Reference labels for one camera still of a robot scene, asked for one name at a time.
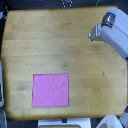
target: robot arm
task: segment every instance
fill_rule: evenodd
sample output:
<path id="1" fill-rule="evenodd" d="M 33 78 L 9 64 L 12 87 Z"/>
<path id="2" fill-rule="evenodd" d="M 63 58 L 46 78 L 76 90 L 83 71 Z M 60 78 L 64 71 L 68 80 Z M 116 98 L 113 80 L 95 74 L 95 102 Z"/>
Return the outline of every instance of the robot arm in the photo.
<path id="1" fill-rule="evenodd" d="M 104 41 L 128 63 L 128 16 L 117 8 L 109 8 L 102 23 L 89 33 L 89 38 Z"/>
<path id="2" fill-rule="evenodd" d="M 104 117 L 96 128 L 128 128 L 128 104 L 120 119 L 113 114 Z"/>

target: wood grain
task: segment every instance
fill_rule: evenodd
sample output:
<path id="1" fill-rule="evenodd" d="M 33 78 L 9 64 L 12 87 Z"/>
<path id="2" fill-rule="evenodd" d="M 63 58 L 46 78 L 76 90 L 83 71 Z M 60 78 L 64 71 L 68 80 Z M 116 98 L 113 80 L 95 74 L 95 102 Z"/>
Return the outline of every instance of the wood grain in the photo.
<path id="1" fill-rule="evenodd" d="M 10 11 L 2 42 L 5 111 L 9 120 L 120 115 L 127 69 L 109 45 L 88 33 L 108 7 Z M 33 74 L 69 73 L 69 106 L 32 108 Z"/>

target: pink napkin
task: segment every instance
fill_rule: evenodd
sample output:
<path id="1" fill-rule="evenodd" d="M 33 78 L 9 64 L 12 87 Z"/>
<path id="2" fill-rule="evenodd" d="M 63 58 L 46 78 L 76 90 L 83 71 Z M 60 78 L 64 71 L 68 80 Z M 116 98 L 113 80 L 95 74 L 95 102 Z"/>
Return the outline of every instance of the pink napkin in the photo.
<path id="1" fill-rule="evenodd" d="M 34 74 L 32 107 L 69 105 L 68 74 Z"/>

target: pink square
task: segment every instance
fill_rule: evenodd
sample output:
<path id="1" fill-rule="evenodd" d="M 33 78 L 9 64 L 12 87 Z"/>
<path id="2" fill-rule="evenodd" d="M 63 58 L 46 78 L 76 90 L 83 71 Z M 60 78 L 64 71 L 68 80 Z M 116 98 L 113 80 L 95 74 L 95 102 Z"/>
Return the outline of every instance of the pink square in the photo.
<path id="1" fill-rule="evenodd" d="M 68 74 L 34 74 L 32 107 L 69 105 Z"/>

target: metal bracket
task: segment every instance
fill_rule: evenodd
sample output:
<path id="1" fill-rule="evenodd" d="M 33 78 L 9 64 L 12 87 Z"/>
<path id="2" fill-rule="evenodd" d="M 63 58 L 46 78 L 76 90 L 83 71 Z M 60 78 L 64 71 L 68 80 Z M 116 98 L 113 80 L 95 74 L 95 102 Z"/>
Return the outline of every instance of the metal bracket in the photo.
<path id="1" fill-rule="evenodd" d="M 101 27 L 102 26 L 108 26 L 108 27 L 112 28 L 113 23 L 115 22 L 115 17 L 116 16 L 113 13 L 108 12 L 103 17 L 103 20 L 102 20 L 102 23 L 101 23 Z"/>
<path id="2" fill-rule="evenodd" d="M 4 17 L 4 13 L 0 12 L 0 19 L 3 19 L 3 17 Z"/>
<path id="3" fill-rule="evenodd" d="M 122 113 L 119 120 L 125 128 L 128 128 L 128 104 L 126 108 L 124 109 L 124 112 Z"/>
<path id="4" fill-rule="evenodd" d="M 96 25 L 91 32 L 88 34 L 88 38 L 96 41 L 101 41 L 102 39 L 100 38 L 100 29 L 101 29 L 101 24 Z"/>

